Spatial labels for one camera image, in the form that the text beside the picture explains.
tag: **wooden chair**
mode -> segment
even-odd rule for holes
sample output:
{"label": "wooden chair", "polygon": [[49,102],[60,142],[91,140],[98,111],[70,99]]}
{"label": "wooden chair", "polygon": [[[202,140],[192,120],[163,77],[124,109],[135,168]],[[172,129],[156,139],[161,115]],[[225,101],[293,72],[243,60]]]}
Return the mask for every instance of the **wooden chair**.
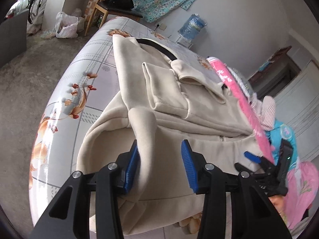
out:
{"label": "wooden chair", "polygon": [[133,19],[135,21],[139,21],[139,19],[143,18],[143,15],[135,10],[122,10],[122,9],[114,8],[114,7],[108,6],[104,2],[101,2],[101,0],[97,0],[96,4],[94,6],[94,9],[92,11],[92,14],[90,16],[89,22],[87,24],[87,29],[85,30],[85,36],[87,35],[89,28],[92,24],[92,20],[94,18],[96,10],[99,10],[99,11],[104,13],[104,16],[103,16],[103,19],[102,19],[102,22],[101,22],[101,25],[99,28],[101,28],[102,25],[105,23],[106,18],[109,14],[118,15],[118,16],[125,16],[125,17]]}

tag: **concrete floor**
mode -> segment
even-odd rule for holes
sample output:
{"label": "concrete floor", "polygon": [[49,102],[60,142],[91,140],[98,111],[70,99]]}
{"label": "concrete floor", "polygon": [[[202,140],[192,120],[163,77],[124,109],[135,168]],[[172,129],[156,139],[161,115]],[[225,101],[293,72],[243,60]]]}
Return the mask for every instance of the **concrete floor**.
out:
{"label": "concrete floor", "polygon": [[96,31],[49,40],[37,33],[27,38],[26,52],[0,68],[0,204],[23,238],[33,228],[28,177],[40,118],[64,71]]}

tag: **black bag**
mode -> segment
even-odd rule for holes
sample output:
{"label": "black bag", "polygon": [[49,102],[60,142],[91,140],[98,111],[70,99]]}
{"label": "black bag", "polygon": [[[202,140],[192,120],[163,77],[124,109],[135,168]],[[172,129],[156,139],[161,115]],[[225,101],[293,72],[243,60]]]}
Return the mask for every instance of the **black bag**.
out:
{"label": "black bag", "polygon": [[131,10],[134,8],[133,0],[105,0],[108,6],[122,10]]}

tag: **white door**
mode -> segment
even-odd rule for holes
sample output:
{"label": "white door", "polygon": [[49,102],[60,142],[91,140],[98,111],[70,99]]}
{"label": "white door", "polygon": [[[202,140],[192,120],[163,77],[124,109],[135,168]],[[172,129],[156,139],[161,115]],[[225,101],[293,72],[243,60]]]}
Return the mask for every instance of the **white door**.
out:
{"label": "white door", "polygon": [[319,68],[307,67],[275,98],[276,118],[291,126],[296,134],[301,161],[319,155]]}

